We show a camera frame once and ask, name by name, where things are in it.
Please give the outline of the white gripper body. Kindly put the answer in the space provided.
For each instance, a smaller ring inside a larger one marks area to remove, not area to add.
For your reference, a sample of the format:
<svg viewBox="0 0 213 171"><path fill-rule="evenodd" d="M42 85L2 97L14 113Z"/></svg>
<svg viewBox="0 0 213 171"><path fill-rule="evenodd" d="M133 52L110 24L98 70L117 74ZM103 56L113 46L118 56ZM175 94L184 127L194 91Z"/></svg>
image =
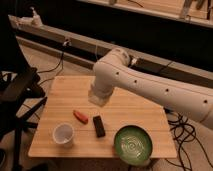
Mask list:
<svg viewBox="0 0 213 171"><path fill-rule="evenodd" d="M91 102L107 102L111 97L114 88L105 85L91 84L89 90L89 100Z"/></svg>

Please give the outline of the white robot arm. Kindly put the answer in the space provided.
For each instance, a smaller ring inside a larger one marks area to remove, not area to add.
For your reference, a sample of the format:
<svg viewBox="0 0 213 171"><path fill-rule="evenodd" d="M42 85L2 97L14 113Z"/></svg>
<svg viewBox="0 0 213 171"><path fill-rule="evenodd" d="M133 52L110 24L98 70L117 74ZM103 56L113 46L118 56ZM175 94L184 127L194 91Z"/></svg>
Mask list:
<svg viewBox="0 0 213 171"><path fill-rule="evenodd" d="M213 89L130 69L131 57L114 48L93 66L89 101L104 106L119 87L151 100L213 130Z"/></svg>

